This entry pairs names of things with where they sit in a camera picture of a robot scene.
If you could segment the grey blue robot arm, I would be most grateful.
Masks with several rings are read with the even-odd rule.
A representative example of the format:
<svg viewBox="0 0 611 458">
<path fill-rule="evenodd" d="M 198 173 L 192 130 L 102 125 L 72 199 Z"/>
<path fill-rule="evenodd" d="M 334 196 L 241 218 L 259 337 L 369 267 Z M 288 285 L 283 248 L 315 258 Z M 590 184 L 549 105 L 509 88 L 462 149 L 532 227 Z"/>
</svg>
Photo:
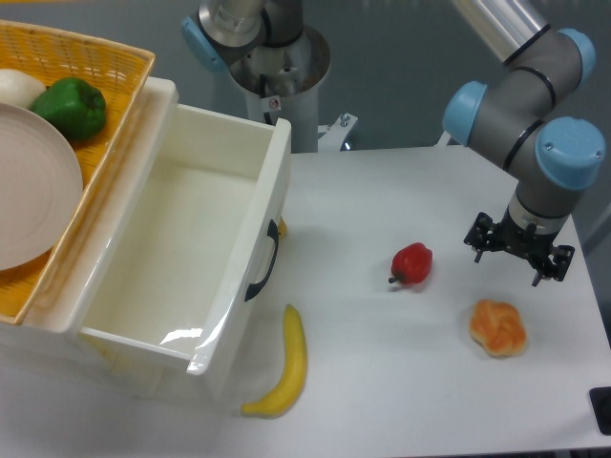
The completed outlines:
<svg viewBox="0 0 611 458">
<path fill-rule="evenodd" d="M 507 69 L 493 87 L 472 81 L 448 103 L 442 126 L 517 181 L 500 221 L 479 213 L 464 242 L 478 256 L 506 252 L 526 260 L 534 283 L 563 281 L 575 249 L 555 239 L 595 182 L 605 140 L 590 122 L 549 119 L 596 65 L 591 40 L 556 30 L 528 1 L 455 1 L 453 6 Z"/>
</svg>

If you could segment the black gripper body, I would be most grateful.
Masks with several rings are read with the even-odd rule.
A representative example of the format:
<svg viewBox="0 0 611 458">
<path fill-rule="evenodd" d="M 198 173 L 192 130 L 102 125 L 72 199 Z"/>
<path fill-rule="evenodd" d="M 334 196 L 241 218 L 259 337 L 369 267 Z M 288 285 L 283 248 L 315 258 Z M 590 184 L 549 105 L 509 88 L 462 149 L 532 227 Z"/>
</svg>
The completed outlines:
<svg viewBox="0 0 611 458">
<path fill-rule="evenodd" d="M 524 260 L 544 260 L 550 254 L 553 241 L 554 234 L 539 234 L 533 223 L 523 229 L 512 219 L 504 219 L 492 233 L 491 248 Z"/>
</svg>

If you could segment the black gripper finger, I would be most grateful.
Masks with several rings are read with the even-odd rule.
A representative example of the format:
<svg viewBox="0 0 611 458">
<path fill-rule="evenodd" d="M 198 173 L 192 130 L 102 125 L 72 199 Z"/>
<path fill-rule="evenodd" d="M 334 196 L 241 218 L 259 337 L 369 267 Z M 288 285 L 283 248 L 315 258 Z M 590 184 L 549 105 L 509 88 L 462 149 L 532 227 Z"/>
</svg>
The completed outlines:
<svg viewBox="0 0 611 458">
<path fill-rule="evenodd" d="M 575 247 L 572 245 L 549 245 L 531 255 L 531 266 L 536 273 L 532 281 L 534 287 L 541 281 L 563 281 L 573 256 Z"/>
<path fill-rule="evenodd" d="M 485 253 L 499 250 L 496 229 L 497 224 L 488 214 L 484 212 L 477 214 L 471 229 L 464 238 L 464 243 L 475 252 L 475 263 L 479 263 Z"/>
</svg>

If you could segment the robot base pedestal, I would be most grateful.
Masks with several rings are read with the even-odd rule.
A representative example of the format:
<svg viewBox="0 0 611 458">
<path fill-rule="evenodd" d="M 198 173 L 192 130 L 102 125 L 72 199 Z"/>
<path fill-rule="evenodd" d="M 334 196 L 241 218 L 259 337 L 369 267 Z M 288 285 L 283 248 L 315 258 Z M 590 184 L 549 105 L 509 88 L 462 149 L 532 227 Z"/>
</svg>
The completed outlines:
<svg viewBox="0 0 611 458">
<path fill-rule="evenodd" d="M 285 119 L 294 153 L 318 150 L 319 90 L 330 49 L 304 22 L 301 1 L 202 1 L 181 32 L 204 68 L 229 73 L 249 119 L 269 125 Z"/>
</svg>

